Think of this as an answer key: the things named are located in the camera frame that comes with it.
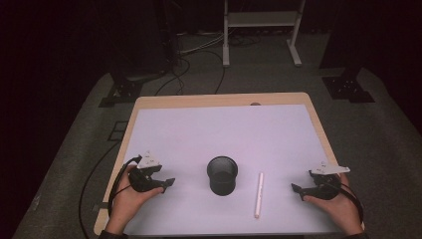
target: white stick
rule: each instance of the white stick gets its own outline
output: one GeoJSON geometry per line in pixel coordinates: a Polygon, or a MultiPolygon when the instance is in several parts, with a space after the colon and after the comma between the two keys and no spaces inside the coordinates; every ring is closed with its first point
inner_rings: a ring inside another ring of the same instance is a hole
{"type": "Polygon", "coordinates": [[[264,172],[260,172],[260,180],[258,183],[258,193],[257,193],[257,205],[255,207],[255,218],[260,218],[261,203],[262,203],[262,198],[263,198],[263,184],[264,184],[264,172]]]}

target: dark background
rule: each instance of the dark background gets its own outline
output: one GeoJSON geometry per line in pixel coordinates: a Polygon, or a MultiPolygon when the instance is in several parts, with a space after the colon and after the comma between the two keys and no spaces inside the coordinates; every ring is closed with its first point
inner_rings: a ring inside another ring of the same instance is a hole
{"type": "MultiPolygon", "coordinates": [[[[166,26],[157,2],[161,1],[0,1],[0,69],[5,83],[0,94],[0,224],[5,237],[16,230],[90,90],[108,72],[110,56],[146,71],[168,67],[160,46],[168,35],[163,36],[166,26]],[[128,19],[136,11],[139,19],[128,19]]],[[[230,2],[231,9],[243,6],[251,11],[297,6],[297,1],[230,2]]],[[[177,32],[222,30],[223,1],[174,3],[177,32]]],[[[363,44],[367,51],[362,65],[384,82],[422,132],[421,12],[420,1],[308,0],[301,32],[332,30],[322,68],[344,67],[363,44]]]]}

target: black cup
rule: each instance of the black cup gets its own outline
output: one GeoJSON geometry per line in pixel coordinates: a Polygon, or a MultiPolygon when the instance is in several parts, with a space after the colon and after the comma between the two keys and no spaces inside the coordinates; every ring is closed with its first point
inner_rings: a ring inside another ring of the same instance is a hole
{"type": "Polygon", "coordinates": [[[219,196],[227,196],[236,187],[238,166],[227,156],[214,157],[207,166],[211,190],[219,196]]]}

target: sleeve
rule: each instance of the sleeve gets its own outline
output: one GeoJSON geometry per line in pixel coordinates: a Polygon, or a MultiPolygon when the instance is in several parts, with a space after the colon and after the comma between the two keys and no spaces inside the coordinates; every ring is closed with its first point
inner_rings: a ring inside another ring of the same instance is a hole
{"type": "Polygon", "coordinates": [[[100,234],[99,239],[128,239],[128,236],[126,234],[123,235],[115,235],[106,231],[102,231],[102,234],[100,234]]]}
{"type": "Polygon", "coordinates": [[[363,232],[363,233],[343,237],[343,239],[369,239],[369,236],[368,236],[368,234],[363,232]]]}

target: gray carpet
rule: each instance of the gray carpet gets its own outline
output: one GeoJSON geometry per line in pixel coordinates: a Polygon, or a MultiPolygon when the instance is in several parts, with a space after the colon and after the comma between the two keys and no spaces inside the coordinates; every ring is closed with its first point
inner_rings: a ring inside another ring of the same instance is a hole
{"type": "MultiPolygon", "coordinates": [[[[296,68],[286,46],[287,36],[262,37],[247,48],[232,47],[231,67],[225,69],[218,94],[306,92],[310,95],[337,161],[351,168],[351,187],[365,206],[365,225],[371,238],[419,238],[422,234],[422,138],[382,81],[362,70],[358,81],[375,103],[351,104],[332,100],[321,77],[339,70],[319,70],[328,35],[298,36],[303,65],[296,68]]],[[[184,49],[209,41],[184,36],[184,49]]],[[[221,47],[208,49],[221,56],[221,47]]],[[[185,57],[189,71],[181,77],[184,95],[214,94],[223,69],[209,53],[185,57]]],[[[175,68],[181,73],[186,64],[175,68]]],[[[171,74],[144,85],[141,95],[153,96],[171,74]]],[[[79,219],[80,193],[97,161],[113,146],[107,141],[114,123],[128,120],[133,104],[98,108],[108,93],[109,74],[99,79],[87,97],[62,147],[40,187],[34,203],[14,238],[84,238],[79,219]]],[[[177,95],[179,84],[170,83],[160,95],[177,95]]],[[[113,148],[87,185],[82,209],[83,222],[92,238],[98,206],[102,202],[118,146],[113,148]]],[[[340,238],[340,234],[307,235],[305,238],[340,238]]]]}

